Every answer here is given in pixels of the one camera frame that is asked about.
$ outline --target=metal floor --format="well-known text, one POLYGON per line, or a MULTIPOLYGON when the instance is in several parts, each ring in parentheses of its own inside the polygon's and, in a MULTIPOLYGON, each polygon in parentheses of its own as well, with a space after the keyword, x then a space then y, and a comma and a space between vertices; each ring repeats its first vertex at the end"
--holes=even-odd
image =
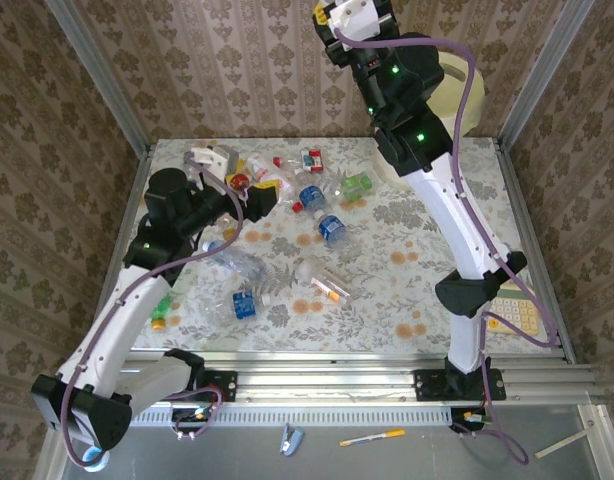
POLYGON ((87 473, 71 463, 63 478, 78 479, 597 479, 586 439, 535 460, 533 453, 582 429, 578 409, 501 407, 505 431, 531 457, 511 460, 494 438, 458 438, 446 427, 407 428, 405 437, 341 448, 340 440, 384 431, 381 427, 307 427, 299 450, 278 450, 282 428, 210 428, 195 441, 178 441, 168 428, 131 429, 112 451, 107 468, 87 473))

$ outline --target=green plastic bottle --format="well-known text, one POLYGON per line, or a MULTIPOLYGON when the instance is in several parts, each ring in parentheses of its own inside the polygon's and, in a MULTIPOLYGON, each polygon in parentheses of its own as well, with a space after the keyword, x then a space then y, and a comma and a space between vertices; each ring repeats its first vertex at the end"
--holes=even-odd
POLYGON ((154 311, 151 312, 151 328, 156 331, 165 329, 167 323, 165 322, 165 315, 171 307, 171 298, 169 294, 165 295, 163 299, 158 303, 154 311))

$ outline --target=pen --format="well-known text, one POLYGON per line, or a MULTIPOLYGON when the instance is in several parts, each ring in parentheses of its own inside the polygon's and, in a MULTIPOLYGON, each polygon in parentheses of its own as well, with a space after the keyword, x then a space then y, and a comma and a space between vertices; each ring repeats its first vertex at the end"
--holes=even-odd
POLYGON ((405 430, 398 428, 396 430, 389 430, 384 433, 377 433, 375 435, 367 435, 366 437, 352 438, 351 440, 343 440, 340 442, 341 447, 348 447, 350 445, 356 445, 358 443, 371 442, 372 440, 380 440, 381 438, 402 437, 405 434, 405 430))

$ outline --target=wall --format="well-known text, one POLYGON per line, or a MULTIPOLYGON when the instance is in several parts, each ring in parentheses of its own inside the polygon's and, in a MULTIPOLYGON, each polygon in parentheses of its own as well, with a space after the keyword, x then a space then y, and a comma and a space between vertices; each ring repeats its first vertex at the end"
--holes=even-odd
POLYGON ((136 159, 42 2, 0 2, 0 479, 30 478, 29 391, 87 331, 136 159))
POLYGON ((512 149, 579 359, 614 419, 614 2, 596 0, 512 149))
MULTIPOLYGON (((150 140, 366 135, 364 104, 314 32, 316 0, 76 0, 150 140)), ((563 0, 393 2, 401 30, 468 45, 497 136, 563 0)))

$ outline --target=blue label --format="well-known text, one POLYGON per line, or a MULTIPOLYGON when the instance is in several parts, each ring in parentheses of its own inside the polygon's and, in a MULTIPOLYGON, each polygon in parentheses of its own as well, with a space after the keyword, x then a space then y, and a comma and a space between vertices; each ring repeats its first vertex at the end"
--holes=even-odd
POLYGON ((234 310, 238 320, 256 315, 256 305, 251 290, 234 293, 234 310))
POLYGON ((336 236, 334 232, 343 229, 345 230, 345 225, 341 222, 338 217, 334 215, 328 215, 325 219, 320 222, 318 225, 318 231, 325 238, 325 240, 329 240, 329 237, 332 235, 336 236))
POLYGON ((303 165, 306 167, 312 167, 314 165, 314 159, 311 155, 303 155, 303 165))
POLYGON ((316 185, 312 185, 311 187, 303 189, 298 195, 298 197, 300 198, 300 202, 305 208, 308 207, 309 204, 314 200, 322 199, 323 201, 325 201, 325 196, 323 195, 323 192, 321 192, 320 188, 318 188, 316 185))

